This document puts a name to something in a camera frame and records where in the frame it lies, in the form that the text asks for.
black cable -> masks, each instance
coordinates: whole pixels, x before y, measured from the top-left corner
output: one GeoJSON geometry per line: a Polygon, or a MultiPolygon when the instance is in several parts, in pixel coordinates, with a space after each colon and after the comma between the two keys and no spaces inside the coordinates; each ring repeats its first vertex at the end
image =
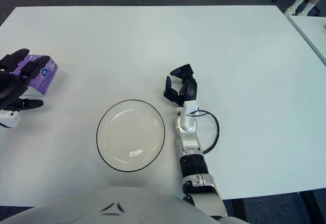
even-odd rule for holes
{"type": "Polygon", "coordinates": [[[217,118],[215,117],[215,115],[213,115],[212,113],[208,112],[208,111],[205,111],[205,110],[198,110],[198,112],[203,112],[204,114],[201,114],[201,115],[198,115],[198,116],[193,116],[193,117],[199,117],[199,116],[204,116],[204,115],[210,115],[213,117],[213,119],[215,120],[215,123],[216,123],[216,127],[217,127],[217,134],[216,134],[216,137],[215,137],[215,140],[213,142],[213,144],[211,146],[208,147],[208,149],[204,150],[203,153],[204,154],[207,154],[209,151],[211,151],[215,146],[216,144],[218,143],[218,140],[219,140],[219,137],[220,137],[220,125],[219,125],[219,121],[217,120],[217,118]]]}

white table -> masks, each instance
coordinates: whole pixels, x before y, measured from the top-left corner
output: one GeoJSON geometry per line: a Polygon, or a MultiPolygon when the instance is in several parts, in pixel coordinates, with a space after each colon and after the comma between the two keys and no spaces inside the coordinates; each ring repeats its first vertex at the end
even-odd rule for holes
{"type": "Polygon", "coordinates": [[[326,65],[326,17],[290,16],[289,20],[326,65]]]}
{"type": "MultiPolygon", "coordinates": [[[[59,69],[42,108],[0,130],[0,204],[38,206],[115,185],[182,196],[169,72],[190,63],[198,103],[217,116],[205,156],[222,198],[326,187],[326,69],[274,6],[27,7],[0,27],[0,53],[50,55],[59,69]],[[157,159],[134,173],[100,158],[96,129],[125,99],[151,103],[166,125],[157,159]]],[[[202,145],[214,124],[198,118],[202,145]]]]}

